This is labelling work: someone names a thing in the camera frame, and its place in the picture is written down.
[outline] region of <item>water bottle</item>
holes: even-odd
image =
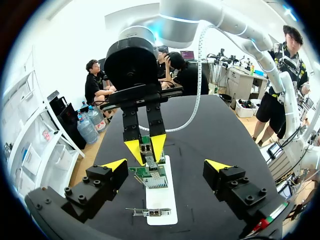
[[[81,112],[80,110],[78,110],[78,119],[79,118],[87,119],[88,118],[88,114],[85,111]]]
[[[87,144],[94,144],[99,139],[99,133],[95,126],[88,118],[82,118],[78,114],[79,121],[77,122],[76,128],[80,135],[84,138]]]
[[[107,124],[102,113],[98,109],[94,109],[91,105],[89,106],[88,117],[98,133],[107,129]]]
[[[86,107],[88,107],[88,104],[86,104],[85,101],[82,101],[82,107],[80,107],[80,109],[83,109],[83,108],[86,108]]]

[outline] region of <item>white cabinet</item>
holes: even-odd
[[[30,191],[48,186],[63,195],[78,156],[85,155],[43,96],[34,66],[4,92],[2,102],[1,139],[4,144],[12,144],[6,164],[19,197],[23,199]],[[49,114],[58,129],[45,121],[51,121]]]

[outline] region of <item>yellow triangular tip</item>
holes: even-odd
[[[158,163],[161,158],[162,150],[164,149],[166,134],[150,137],[155,156],[155,162]]]
[[[123,158],[118,161],[113,161],[105,165],[101,165],[100,167],[107,167],[109,169],[112,169],[112,172],[114,172],[117,169],[117,167],[119,167],[119,165],[122,164],[124,161],[127,161],[127,159]]]
[[[209,159],[206,159],[205,161],[207,161],[218,172],[219,172],[220,169],[231,168],[232,167],[232,166],[228,166],[228,165],[222,164],[220,162],[212,161],[212,160],[209,160]]]
[[[137,140],[132,140],[132,141],[125,141],[124,143],[128,147],[128,149],[130,150],[130,152],[133,154],[135,159],[140,163],[141,166],[143,166],[144,163],[142,161],[142,157],[141,157],[141,153],[140,153],[139,140],[137,139]]]

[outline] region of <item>white robotic arm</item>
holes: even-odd
[[[152,44],[154,55],[157,57],[156,40],[149,28],[152,29],[154,26],[158,26],[158,37],[164,45],[182,49],[192,44],[200,20],[213,24],[217,30],[226,35],[241,50],[253,56],[268,75],[275,92],[285,92],[285,138],[288,139],[292,136],[300,126],[298,104],[292,80],[287,72],[279,74],[276,63],[267,52],[273,47],[269,35],[254,24],[249,24],[251,21],[245,16],[212,0],[161,0],[159,15],[129,22],[121,32],[119,39],[129,37],[144,38]],[[239,45],[227,33],[243,38],[245,41]],[[308,129],[304,136],[298,132],[294,140],[290,139],[290,143],[284,147],[290,164],[286,169],[276,169],[277,172],[286,173],[288,169],[294,168],[294,172],[299,174],[301,167],[319,167],[320,151],[318,148],[312,148],[312,152],[309,149],[305,154],[305,158],[308,156],[310,158],[307,161],[301,161],[301,157],[308,145],[306,141],[310,133],[310,129]]]

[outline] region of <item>white cable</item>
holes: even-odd
[[[197,85],[197,91],[196,91],[196,99],[195,99],[195,105],[194,105],[194,109],[193,109],[193,112],[192,112],[192,115],[191,117],[189,118],[188,121],[186,121],[185,124],[183,124],[182,126],[180,127],[177,127],[177,128],[173,128],[173,129],[166,129],[165,132],[166,133],[172,133],[172,132],[176,132],[176,131],[179,131],[181,129],[184,129],[186,126],[188,126],[192,120],[195,118],[196,116],[196,113],[198,111],[198,107],[199,107],[199,103],[200,103],[200,97],[201,97],[201,82],[202,82],[202,62],[201,62],[201,53],[202,53],[202,45],[203,45],[203,41],[204,41],[204,36],[207,32],[208,29],[213,29],[215,28],[214,25],[209,25],[207,27],[205,27],[202,32],[201,32],[201,35],[200,35],[200,38],[199,38],[199,46],[198,46],[198,85]],[[146,128],[144,126],[140,126],[139,125],[139,128],[141,130],[144,130],[144,131],[148,131],[149,132],[149,128]]]

